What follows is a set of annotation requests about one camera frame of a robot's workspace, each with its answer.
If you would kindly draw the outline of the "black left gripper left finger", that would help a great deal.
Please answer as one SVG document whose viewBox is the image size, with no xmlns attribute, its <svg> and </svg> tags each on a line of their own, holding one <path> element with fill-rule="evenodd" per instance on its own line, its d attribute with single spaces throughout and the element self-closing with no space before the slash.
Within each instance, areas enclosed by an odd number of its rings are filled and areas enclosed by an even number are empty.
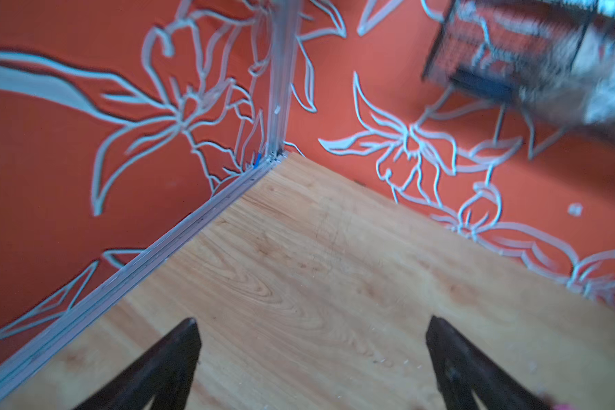
<svg viewBox="0 0 615 410">
<path fill-rule="evenodd" d="M 187 318 L 78 409 L 184 409 L 202 348 L 198 324 Z"/>
</svg>

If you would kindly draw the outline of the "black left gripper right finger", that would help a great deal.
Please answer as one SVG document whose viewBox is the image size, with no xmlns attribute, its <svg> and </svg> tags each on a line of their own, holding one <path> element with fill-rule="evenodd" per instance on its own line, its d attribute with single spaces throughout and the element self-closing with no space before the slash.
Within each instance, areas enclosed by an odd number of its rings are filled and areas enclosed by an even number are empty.
<svg viewBox="0 0 615 410">
<path fill-rule="evenodd" d="M 447 409 L 547 409 L 449 321 L 433 316 L 425 341 Z"/>
</svg>

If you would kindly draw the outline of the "aluminium frame rail left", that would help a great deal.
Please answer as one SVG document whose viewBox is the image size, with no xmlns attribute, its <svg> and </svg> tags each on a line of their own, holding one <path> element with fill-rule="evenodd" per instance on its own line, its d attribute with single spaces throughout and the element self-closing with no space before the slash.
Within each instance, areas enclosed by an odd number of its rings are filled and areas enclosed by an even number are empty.
<svg viewBox="0 0 615 410">
<path fill-rule="evenodd" d="M 0 401 L 40 370 L 59 350 L 262 179 L 282 155 L 265 156 L 225 189 L 181 220 L 147 249 L 107 249 L 85 270 L 18 319 L 0 328 L 0 342 L 31 330 L 37 335 L 0 365 Z"/>
</svg>

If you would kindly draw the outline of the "aluminium frame post left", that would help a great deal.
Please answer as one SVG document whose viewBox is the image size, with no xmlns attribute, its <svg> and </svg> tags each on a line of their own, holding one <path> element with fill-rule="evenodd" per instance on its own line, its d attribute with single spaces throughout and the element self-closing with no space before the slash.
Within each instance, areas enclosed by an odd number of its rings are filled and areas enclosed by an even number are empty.
<svg viewBox="0 0 615 410">
<path fill-rule="evenodd" d="M 266 157 L 276 161 L 284 155 L 290 106 L 291 82 L 296 64 L 296 35 L 303 1 L 272 1 L 273 36 Z"/>
</svg>

